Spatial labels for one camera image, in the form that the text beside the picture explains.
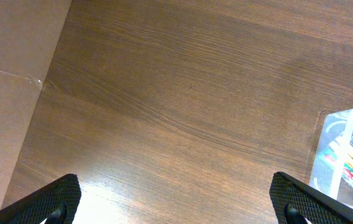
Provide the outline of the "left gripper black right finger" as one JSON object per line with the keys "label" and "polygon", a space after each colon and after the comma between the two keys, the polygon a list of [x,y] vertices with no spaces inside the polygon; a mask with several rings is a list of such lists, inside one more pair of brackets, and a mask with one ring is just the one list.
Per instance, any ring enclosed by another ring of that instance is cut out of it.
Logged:
{"label": "left gripper black right finger", "polygon": [[353,208],[284,172],[273,174],[270,198],[282,224],[353,224]]}

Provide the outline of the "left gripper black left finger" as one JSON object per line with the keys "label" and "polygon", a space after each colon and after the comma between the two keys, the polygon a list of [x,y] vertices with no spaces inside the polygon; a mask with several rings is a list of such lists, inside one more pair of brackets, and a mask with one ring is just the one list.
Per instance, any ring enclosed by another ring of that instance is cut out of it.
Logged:
{"label": "left gripper black left finger", "polygon": [[82,192],[75,174],[66,174],[0,210],[0,224],[71,224]]}

